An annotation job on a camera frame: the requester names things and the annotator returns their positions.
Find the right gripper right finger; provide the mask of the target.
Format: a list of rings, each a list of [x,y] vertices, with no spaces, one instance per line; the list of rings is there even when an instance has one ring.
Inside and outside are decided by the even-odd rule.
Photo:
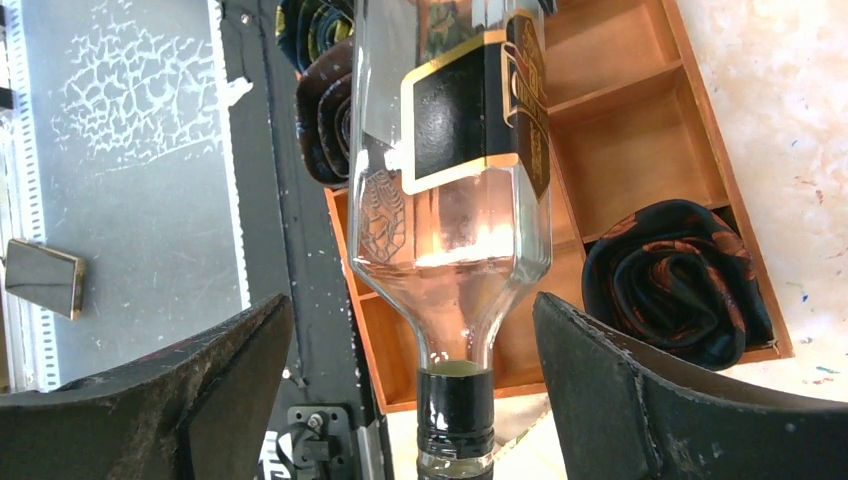
[[[539,293],[533,322],[571,479],[843,479],[847,406],[735,380]]]

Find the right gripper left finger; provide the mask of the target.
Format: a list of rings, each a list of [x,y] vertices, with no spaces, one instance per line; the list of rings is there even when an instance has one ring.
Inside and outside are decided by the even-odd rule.
[[[5,479],[251,479],[294,325],[282,294],[50,393],[1,398]]]

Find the clear bottle black cap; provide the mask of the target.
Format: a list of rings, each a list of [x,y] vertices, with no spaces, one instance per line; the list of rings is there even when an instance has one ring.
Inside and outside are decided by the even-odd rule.
[[[410,325],[417,475],[494,475],[494,344],[552,263],[552,1],[359,1],[347,247]]]

